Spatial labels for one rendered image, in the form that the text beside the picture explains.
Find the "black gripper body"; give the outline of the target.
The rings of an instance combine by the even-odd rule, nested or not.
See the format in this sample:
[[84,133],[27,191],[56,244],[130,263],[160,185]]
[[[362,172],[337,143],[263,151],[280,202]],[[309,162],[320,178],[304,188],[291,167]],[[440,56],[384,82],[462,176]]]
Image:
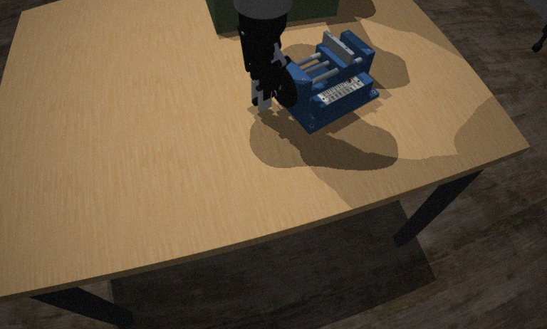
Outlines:
[[260,41],[263,46],[263,57],[272,56],[275,52],[274,43],[281,49],[280,36],[286,28],[287,13],[274,19],[258,20],[239,13],[239,27],[254,43]]

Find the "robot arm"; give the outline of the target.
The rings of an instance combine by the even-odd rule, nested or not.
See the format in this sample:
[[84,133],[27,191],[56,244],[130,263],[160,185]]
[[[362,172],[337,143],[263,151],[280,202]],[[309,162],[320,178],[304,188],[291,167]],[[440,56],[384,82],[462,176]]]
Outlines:
[[252,19],[274,19],[291,9],[293,0],[234,0],[235,9]]

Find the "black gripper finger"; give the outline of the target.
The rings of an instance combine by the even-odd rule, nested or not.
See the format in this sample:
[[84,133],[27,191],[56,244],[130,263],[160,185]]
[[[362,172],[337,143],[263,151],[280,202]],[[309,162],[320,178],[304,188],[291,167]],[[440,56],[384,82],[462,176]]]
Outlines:
[[259,85],[259,62],[256,59],[256,51],[254,50],[254,38],[247,36],[245,33],[243,33],[239,25],[237,25],[236,27],[241,40],[241,48],[244,57],[245,69],[246,72],[250,72],[252,100],[258,97],[258,91],[255,89],[255,87]]
[[280,88],[286,66],[291,59],[282,54],[278,43],[274,43],[275,52],[267,58],[263,57],[262,43],[258,41],[254,45],[256,59],[259,62],[259,85],[256,86],[256,90],[258,91],[258,111],[261,113],[271,108],[272,91]]

